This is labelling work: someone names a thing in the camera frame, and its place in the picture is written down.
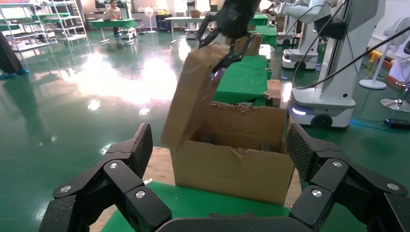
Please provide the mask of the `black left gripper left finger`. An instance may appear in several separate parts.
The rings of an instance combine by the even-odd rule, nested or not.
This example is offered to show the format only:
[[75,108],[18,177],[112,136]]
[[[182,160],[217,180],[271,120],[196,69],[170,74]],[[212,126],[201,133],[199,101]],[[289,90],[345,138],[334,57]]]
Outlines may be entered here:
[[88,232],[112,205],[137,232],[154,232],[172,219],[168,206],[143,181],[153,151],[151,126],[112,144],[102,159],[53,192],[39,230]]

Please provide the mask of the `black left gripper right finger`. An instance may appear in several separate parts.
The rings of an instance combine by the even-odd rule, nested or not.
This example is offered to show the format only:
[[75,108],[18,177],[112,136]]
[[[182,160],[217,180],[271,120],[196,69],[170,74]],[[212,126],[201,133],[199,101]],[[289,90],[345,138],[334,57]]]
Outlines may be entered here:
[[286,150],[307,184],[291,218],[317,232],[340,204],[369,232],[409,231],[410,200],[402,184],[356,164],[335,143],[309,136],[295,122],[288,128]]

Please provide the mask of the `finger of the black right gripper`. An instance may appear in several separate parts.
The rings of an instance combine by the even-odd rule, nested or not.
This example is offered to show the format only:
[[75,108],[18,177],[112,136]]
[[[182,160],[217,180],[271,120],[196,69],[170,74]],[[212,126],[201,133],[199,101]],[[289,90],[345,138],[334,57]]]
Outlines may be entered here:
[[249,47],[249,45],[251,44],[251,42],[253,41],[255,35],[251,34],[251,33],[247,33],[246,36],[244,36],[244,38],[246,38],[245,43],[242,45],[242,50],[239,53],[235,52],[235,45],[236,45],[236,41],[239,41],[240,39],[235,39],[235,38],[230,38],[230,48],[229,48],[229,53],[228,55],[226,55],[222,61],[212,70],[212,75],[213,77],[216,77],[218,75],[222,76],[223,72],[233,63],[235,62],[240,62],[243,57],[246,54],[246,51]]
[[199,47],[198,47],[199,49],[204,47],[204,46],[210,45],[211,42],[213,42],[218,37],[218,35],[220,34],[219,28],[216,27],[206,37],[204,37],[204,33],[207,30],[208,25],[211,22],[216,21],[218,19],[218,17],[219,17],[218,13],[217,14],[207,14],[205,16],[204,20],[202,21],[202,23],[201,23],[201,25],[200,25],[200,27],[197,31],[197,36],[196,36],[197,40],[199,41]]

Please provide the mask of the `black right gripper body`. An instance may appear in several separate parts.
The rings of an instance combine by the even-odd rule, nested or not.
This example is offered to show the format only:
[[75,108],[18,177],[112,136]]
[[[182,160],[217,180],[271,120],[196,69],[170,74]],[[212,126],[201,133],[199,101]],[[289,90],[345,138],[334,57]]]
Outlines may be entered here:
[[216,14],[219,33],[234,39],[244,37],[261,0],[226,0]]

